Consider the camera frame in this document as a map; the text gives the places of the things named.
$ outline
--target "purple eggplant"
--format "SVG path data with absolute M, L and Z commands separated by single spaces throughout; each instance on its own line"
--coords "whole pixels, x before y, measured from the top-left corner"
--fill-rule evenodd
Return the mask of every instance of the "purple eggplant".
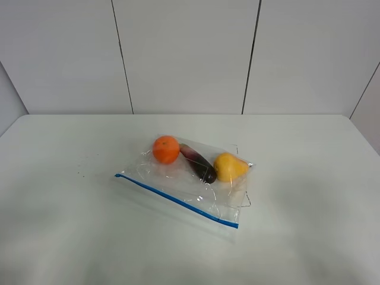
M 205 183 L 214 183 L 217 178 L 215 169 L 209 162 L 191 147 L 186 144 L 180 144 L 180 152 L 190 164 L 192 170 Z

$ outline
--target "yellow pear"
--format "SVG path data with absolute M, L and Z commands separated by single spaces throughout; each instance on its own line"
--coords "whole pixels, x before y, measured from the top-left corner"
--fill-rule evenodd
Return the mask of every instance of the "yellow pear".
M 215 159 L 214 168 L 220 181 L 231 182 L 246 174 L 249 165 L 230 153 L 222 153 Z

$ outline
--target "white table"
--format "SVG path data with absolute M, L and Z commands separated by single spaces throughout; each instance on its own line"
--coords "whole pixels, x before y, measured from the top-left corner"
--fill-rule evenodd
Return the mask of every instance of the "white table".
M 238 230 L 113 177 L 157 134 L 257 164 Z M 378 285 L 379 170 L 342 116 L 23 116 L 0 138 L 0 284 Z

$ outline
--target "clear plastic bag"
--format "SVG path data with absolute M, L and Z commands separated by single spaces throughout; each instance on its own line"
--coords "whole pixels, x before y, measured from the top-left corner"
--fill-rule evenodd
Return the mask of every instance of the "clear plastic bag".
M 247 174 L 253 164 L 220 148 L 178 137 L 160 138 L 169 139 L 152 140 L 146 152 L 115 176 L 238 228 Z

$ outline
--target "orange fruit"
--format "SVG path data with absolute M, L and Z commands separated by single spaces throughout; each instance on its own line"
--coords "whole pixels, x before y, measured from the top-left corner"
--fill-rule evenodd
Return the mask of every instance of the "orange fruit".
M 160 163 L 173 163 L 179 155 L 179 143 L 170 135 L 164 135 L 154 142 L 153 155 Z

